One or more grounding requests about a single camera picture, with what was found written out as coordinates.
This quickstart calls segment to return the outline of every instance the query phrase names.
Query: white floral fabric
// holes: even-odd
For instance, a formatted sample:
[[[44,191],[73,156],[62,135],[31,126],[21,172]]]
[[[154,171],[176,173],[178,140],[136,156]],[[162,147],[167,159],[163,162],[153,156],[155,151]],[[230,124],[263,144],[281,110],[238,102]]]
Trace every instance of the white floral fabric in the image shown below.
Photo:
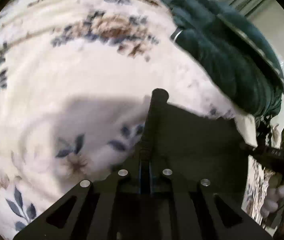
[[[195,114],[235,117],[245,140],[256,144],[252,116],[237,109],[170,40],[175,29],[160,0],[16,0],[2,10],[0,234],[5,239],[76,183],[104,179],[130,155],[155,88],[168,91],[169,103]],[[256,169],[263,184],[261,167]]]

